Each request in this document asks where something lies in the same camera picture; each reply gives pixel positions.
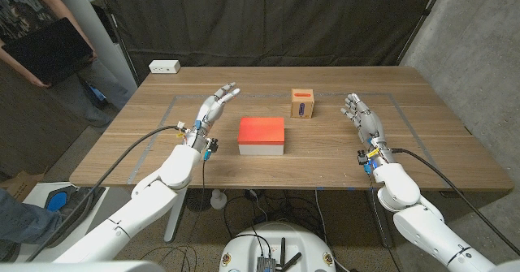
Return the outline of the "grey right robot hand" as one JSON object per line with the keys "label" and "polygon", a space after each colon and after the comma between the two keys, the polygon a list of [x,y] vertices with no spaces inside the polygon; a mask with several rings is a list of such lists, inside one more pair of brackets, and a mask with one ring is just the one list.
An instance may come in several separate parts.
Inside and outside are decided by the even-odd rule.
{"label": "grey right robot hand", "polygon": [[344,100],[345,108],[341,113],[349,119],[358,131],[360,141],[368,153],[379,151],[372,158],[383,164],[394,163],[390,148],[384,135],[384,127],[379,116],[372,111],[356,93],[350,93]]}

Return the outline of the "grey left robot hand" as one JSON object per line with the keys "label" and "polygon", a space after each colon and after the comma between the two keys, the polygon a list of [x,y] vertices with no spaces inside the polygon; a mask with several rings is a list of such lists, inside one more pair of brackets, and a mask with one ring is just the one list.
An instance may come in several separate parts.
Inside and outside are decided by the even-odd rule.
{"label": "grey left robot hand", "polygon": [[240,92],[241,90],[236,87],[236,83],[231,82],[209,96],[202,103],[191,130],[186,133],[186,145],[200,153],[206,147],[206,136],[215,121],[222,115],[225,104]]}

